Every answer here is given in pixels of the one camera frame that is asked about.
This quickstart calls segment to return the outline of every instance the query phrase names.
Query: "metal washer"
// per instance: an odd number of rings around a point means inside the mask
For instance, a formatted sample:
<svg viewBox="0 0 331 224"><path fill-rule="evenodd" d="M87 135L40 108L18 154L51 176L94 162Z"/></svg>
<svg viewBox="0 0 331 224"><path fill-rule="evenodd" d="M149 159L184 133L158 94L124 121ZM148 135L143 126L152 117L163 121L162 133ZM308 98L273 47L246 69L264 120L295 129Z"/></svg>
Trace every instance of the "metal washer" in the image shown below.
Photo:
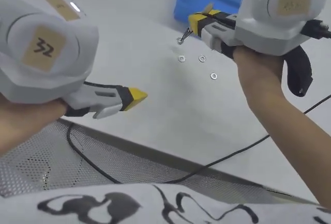
<svg viewBox="0 0 331 224"><path fill-rule="evenodd" d="M178 61L181 62L181 63L182 62L185 62L186 61L185 56L182 56L182 55L181 56L178 56Z"/></svg>
<svg viewBox="0 0 331 224"><path fill-rule="evenodd" d="M202 63L204 63L204 62L206 62L206 57L204 56L204 55L201 55L201 56L199 56L199 61L200 62L202 62Z"/></svg>
<svg viewBox="0 0 331 224"><path fill-rule="evenodd" d="M217 79L217 74L215 72L213 72L212 74L210 74L210 78L213 80Z"/></svg>

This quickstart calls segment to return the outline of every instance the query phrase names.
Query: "white table surface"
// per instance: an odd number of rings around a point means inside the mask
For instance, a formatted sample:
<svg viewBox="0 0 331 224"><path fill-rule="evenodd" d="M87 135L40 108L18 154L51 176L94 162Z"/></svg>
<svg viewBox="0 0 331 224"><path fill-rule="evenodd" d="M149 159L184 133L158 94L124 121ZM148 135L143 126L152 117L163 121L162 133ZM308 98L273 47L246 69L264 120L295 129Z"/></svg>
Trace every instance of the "white table surface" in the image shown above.
<svg viewBox="0 0 331 224"><path fill-rule="evenodd" d="M91 82L138 87L148 98L129 112L103 120L91 115L73 122L202 165L250 145L266 131L247 107L234 63L203 42L176 38L175 0L75 0L98 24L100 43ZM331 5L322 14L331 23ZM331 52L327 40L308 41L314 82L305 98L290 101L305 110L331 93ZM206 63L198 61L205 55ZM177 57L185 55L186 62ZM210 73L218 74L217 80ZM294 196L315 198L273 142L214 166L215 169Z"/></svg>

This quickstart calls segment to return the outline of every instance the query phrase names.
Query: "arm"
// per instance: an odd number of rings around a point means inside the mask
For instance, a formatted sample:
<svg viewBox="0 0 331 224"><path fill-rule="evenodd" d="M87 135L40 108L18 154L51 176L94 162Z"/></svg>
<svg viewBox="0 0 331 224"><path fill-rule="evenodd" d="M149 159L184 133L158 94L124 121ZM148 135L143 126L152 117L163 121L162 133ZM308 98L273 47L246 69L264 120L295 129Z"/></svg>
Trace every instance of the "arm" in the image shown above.
<svg viewBox="0 0 331 224"><path fill-rule="evenodd" d="M65 113L66 106L60 100L26 105L10 103L0 95L0 156Z"/></svg>
<svg viewBox="0 0 331 224"><path fill-rule="evenodd" d="M331 208L331 137L285 99L282 59L243 47L234 58L252 112L319 203Z"/></svg>

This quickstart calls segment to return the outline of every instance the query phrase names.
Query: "tan label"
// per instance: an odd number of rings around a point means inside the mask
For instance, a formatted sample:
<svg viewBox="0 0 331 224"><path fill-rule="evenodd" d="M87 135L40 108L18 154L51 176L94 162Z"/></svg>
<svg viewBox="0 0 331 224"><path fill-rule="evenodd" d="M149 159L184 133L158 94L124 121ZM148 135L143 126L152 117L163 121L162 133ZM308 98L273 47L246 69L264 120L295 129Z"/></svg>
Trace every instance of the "tan label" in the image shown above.
<svg viewBox="0 0 331 224"><path fill-rule="evenodd" d="M66 20L80 19L79 15L64 0L46 0Z"/></svg>
<svg viewBox="0 0 331 224"><path fill-rule="evenodd" d="M311 0L279 0L277 14L291 16L294 14L308 14Z"/></svg>
<svg viewBox="0 0 331 224"><path fill-rule="evenodd" d="M65 36L45 26L39 26L25 51L22 62L25 65L49 72L65 44Z"/></svg>

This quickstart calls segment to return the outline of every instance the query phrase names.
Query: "forearm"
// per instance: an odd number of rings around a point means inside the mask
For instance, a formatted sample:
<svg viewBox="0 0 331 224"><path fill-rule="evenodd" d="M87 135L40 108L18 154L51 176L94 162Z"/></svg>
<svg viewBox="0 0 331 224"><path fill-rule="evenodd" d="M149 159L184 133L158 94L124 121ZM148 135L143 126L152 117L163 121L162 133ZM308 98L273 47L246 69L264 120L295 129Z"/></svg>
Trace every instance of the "forearm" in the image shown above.
<svg viewBox="0 0 331 224"><path fill-rule="evenodd" d="M12 104L2 99L0 107L0 156L18 146L66 112L60 101L42 105Z"/></svg>
<svg viewBox="0 0 331 224"><path fill-rule="evenodd" d="M248 102L319 203L331 208L331 137L284 97Z"/></svg>

